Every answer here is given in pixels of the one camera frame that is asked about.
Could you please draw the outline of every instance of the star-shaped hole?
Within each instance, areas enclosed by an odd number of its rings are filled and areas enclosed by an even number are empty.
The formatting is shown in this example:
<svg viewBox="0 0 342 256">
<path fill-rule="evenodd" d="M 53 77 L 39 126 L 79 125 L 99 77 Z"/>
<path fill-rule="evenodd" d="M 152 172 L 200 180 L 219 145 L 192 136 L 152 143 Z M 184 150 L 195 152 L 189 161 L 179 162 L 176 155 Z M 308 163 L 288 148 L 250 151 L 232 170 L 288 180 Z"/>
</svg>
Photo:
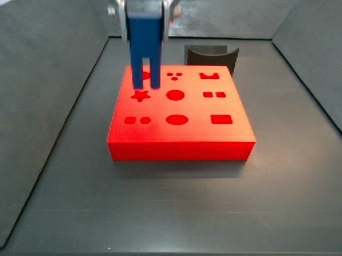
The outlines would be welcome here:
<svg viewBox="0 0 342 256">
<path fill-rule="evenodd" d="M 141 102 L 144 99 L 149 99 L 151 96 L 148 95 L 148 91 L 135 91 L 133 96 L 131 96 L 131 99 L 136 99 L 137 102 Z"/>
</svg>

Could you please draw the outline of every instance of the red foam block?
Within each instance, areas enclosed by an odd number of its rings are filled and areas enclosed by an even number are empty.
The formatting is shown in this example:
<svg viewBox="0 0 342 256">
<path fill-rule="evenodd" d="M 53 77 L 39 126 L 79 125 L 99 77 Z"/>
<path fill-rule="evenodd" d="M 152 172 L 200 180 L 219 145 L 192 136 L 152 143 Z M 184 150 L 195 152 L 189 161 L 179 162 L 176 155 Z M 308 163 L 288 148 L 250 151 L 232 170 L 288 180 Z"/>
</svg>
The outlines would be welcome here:
<svg viewBox="0 0 342 256">
<path fill-rule="evenodd" d="M 247 160 L 255 136 L 228 69 L 161 66 L 160 89 L 147 78 L 136 91 L 127 67 L 107 143 L 113 160 Z"/>
</svg>

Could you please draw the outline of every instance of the square hole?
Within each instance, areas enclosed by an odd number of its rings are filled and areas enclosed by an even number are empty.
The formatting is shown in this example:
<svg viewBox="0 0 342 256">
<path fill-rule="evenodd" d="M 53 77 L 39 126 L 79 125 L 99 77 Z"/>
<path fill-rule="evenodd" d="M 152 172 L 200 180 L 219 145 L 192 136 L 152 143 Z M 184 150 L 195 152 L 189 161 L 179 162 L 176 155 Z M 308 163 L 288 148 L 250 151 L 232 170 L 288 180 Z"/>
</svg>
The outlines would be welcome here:
<svg viewBox="0 0 342 256">
<path fill-rule="evenodd" d="M 218 98 L 226 98 L 226 92 L 216 92 Z"/>
<path fill-rule="evenodd" d="M 212 98 L 212 92 L 203 92 L 204 98 Z"/>
<path fill-rule="evenodd" d="M 125 124 L 135 124 L 135 122 L 136 122 L 136 117 L 133 117 L 133 116 L 127 116 L 127 117 L 124 118 L 124 123 L 125 123 Z"/>
</svg>

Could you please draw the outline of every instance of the black curved piece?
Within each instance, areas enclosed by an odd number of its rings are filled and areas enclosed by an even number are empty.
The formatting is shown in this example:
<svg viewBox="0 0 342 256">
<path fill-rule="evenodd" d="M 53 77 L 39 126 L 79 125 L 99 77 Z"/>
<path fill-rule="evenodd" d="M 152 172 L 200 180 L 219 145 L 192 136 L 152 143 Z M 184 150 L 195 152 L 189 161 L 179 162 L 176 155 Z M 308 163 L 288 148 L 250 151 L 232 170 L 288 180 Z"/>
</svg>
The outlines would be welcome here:
<svg viewBox="0 0 342 256">
<path fill-rule="evenodd" d="M 227 66 L 234 74 L 239 48 L 227 52 L 226 45 L 185 45 L 185 65 Z"/>
</svg>

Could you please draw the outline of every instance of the gray wall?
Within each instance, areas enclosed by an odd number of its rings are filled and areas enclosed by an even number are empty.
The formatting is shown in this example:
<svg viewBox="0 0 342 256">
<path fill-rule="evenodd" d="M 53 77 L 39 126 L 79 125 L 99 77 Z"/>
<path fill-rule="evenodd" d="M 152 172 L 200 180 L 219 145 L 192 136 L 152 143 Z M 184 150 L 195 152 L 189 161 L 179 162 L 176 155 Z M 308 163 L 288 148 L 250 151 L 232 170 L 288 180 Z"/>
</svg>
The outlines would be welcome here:
<svg viewBox="0 0 342 256">
<path fill-rule="evenodd" d="M 88 0 L 0 6 L 0 247 L 105 42 Z"/>
<path fill-rule="evenodd" d="M 171 36 L 271 39 L 299 0 L 180 0 Z M 109 36 L 120 36 L 107 15 L 108 0 L 91 0 Z M 128 0 L 128 11 L 159 10 L 160 0 Z"/>
<path fill-rule="evenodd" d="M 342 130 L 342 1 L 302 0 L 274 44 Z"/>
</svg>

